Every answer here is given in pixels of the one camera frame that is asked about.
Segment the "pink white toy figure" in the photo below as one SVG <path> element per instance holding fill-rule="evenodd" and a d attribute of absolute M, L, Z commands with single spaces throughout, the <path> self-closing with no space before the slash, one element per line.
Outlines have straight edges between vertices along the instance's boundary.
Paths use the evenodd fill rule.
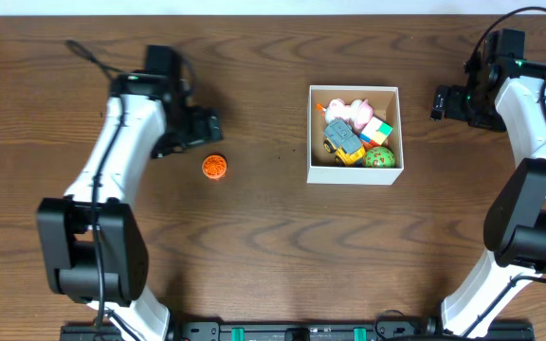
<path fill-rule="evenodd" d="M 366 99 L 355 99 L 350 104 L 342 99 L 332 99 L 326 107 L 318 103 L 316 108 L 321 111 L 327 124 L 341 119 L 358 133 L 367 126 L 374 114 L 373 107 Z"/>

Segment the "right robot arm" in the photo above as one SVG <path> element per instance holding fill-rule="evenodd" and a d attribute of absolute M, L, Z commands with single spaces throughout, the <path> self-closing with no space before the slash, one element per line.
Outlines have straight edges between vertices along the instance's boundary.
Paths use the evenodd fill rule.
<path fill-rule="evenodd" d="M 441 328 L 483 338 L 502 309 L 532 282 L 546 283 L 546 65 L 527 61 L 525 34 L 489 32 L 465 63 L 464 86 L 439 86 L 431 119 L 507 133 L 516 169 L 488 209 L 485 249 L 441 303 Z"/>

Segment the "colourful puzzle cube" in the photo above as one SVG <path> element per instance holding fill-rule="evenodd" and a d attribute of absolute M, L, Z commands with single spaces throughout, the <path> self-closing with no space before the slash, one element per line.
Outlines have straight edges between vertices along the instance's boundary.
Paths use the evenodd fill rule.
<path fill-rule="evenodd" d="M 361 130 L 359 138 L 366 144 L 377 147 L 384 144 L 391 132 L 392 126 L 377 117 L 372 117 Z"/>

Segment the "white cardboard box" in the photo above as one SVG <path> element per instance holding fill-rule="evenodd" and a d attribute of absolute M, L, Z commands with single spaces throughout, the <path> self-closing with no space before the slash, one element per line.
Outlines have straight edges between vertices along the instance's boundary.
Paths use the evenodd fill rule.
<path fill-rule="evenodd" d="M 377 117 L 390 124 L 391 135 L 384 145 L 396 159 L 393 168 L 341 167 L 324 150 L 324 118 L 316 106 L 332 99 L 366 99 Z M 312 85 L 307 110 L 307 181 L 311 184 L 385 185 L 389 186 L 404 170 L 404 151 L 399 90 L 385 86 Z"/>

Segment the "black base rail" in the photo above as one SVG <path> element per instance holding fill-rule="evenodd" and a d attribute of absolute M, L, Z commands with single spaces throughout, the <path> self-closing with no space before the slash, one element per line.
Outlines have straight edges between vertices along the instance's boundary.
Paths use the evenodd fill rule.
<path fill-rule="evenodd" d="M 493 322 L 484 337 L 462 339 L 459 336 L 435 332 L 432 323 L 423 331 L 416 321 L 407 318 L 387 318 L 373 324 L 231 324 L 217 322 L 187 322 L 175 326 L 163 340 L 181 341 L 374 341 L 374 340 L 493 340 L 535 341 L 532 324 L 523 322 Z M 61 341 L 124 340 L 114 325 L 95 332 L 88 326 L 62 326 Z"/>

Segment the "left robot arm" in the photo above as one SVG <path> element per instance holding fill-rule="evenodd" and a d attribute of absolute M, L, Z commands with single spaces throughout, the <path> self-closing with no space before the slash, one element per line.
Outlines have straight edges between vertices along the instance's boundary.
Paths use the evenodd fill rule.
<path fill-rule="evenodd" d="M 110 81 L 100 136 L 61 198 L 36 212 L 50 290 L 97 313 L 87 337 L 172 340 L 170 310 L 148 288 L 149 256 L 133 213 L 152 159 L 222 139 L 219 113 L 190 103 L 191 64 L 171 46 L 149 45 L 142 68 L 124 72 L 76 41 L 76 55 Z"/>

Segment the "orange patterned ball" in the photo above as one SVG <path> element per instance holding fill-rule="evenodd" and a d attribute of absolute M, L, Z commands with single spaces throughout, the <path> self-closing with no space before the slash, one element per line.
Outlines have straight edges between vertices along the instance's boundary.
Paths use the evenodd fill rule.
<path fill-rule="evenodd" d="M 203 160 L 201 170 L 208 179 L 218 181 L 226 176 L 228 163 L 224 156 L 211 154 Z"/>

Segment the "green number ball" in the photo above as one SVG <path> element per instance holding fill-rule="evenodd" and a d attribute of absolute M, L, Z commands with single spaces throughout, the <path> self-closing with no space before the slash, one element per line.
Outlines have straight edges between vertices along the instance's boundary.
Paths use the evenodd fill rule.
<path fill-rule="evenodd" d="M 396 158 L 389 148 L 378 146 L 366 152 L 363 157 L 363 164 L 367 168 L 394 168 Z"/>

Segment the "grey yellow toy truck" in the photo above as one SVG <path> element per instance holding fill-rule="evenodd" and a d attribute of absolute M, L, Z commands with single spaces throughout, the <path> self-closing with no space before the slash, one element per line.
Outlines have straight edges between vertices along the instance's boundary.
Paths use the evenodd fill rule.
<path fill-rule="evenodd" d="M 335 156 L 340 167 L 361 167 L 366 154 L 365 147 L 350 125 L 340 118 L 334 119 L 324 130 L 323 147 Z"/>

